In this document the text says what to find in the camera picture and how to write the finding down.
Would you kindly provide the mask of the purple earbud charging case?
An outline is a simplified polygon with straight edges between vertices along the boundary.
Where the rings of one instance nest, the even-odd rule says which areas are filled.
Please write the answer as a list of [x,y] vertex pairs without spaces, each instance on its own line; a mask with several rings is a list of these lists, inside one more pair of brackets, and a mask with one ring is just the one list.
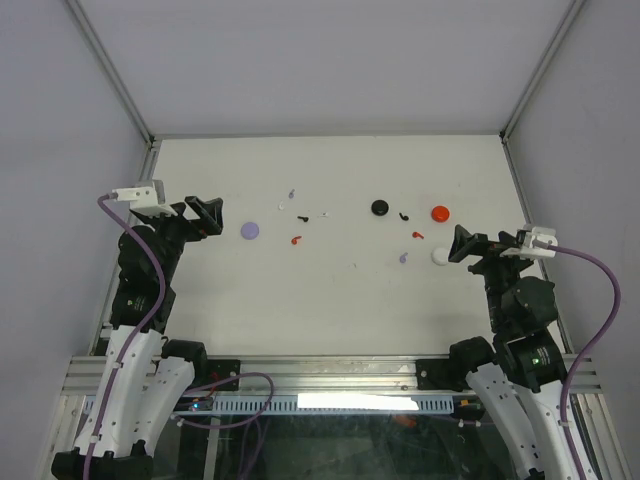
[[255,222],[246,222],[241,226],[241,236],[245,240],[254,240],[260,234],[259,225]]

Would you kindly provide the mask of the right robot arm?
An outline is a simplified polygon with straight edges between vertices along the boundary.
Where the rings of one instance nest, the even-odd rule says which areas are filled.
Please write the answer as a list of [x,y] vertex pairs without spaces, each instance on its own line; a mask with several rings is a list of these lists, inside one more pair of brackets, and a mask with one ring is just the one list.
[[495,240],[455,227],[448,260],[477,257],[468,270],[484,280],[493,338],[452,345],[447,374],[479,397],[519,478],[594,479],[568,398],[570,373],[549,331],[559,317],[555,285],[523,273],[557,247],[554,230],[538,226]]

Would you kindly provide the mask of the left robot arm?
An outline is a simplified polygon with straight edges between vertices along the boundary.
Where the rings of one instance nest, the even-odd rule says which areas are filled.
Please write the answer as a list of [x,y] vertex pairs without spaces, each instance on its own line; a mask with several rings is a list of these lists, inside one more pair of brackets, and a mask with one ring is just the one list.
[[133,207],[135,226],[111,216],[123,233],[106,363],[73,447],[54,456],[55,478],[151,478],[158,440],[178,400],[210,373],[203,343],[164,336],[176,297],[171,281],[186,244],[222,234],[223,205],[220,198],[188,196]]

